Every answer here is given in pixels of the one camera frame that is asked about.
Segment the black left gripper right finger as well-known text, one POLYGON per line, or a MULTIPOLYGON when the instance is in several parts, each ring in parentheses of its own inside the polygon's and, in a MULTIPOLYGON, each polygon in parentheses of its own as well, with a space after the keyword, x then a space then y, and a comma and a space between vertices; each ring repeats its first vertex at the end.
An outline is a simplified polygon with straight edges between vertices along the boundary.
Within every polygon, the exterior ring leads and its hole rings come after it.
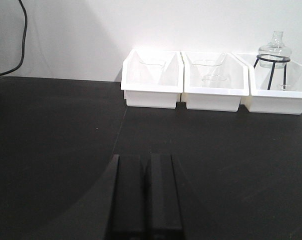
POLYGON ((148 240, 183 240, 183 226, 172 159, 153 153, 145 173, 146 234, 148 240))

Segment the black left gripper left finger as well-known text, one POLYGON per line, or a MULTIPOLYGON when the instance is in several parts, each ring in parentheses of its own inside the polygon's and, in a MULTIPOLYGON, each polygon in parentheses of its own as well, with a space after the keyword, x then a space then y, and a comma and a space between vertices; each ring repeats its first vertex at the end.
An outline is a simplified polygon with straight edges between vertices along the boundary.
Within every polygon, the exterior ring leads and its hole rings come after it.
POLYGON ((114 154, 116 179, 107 240, 144 239, 144 170, 139 155, 114 154))

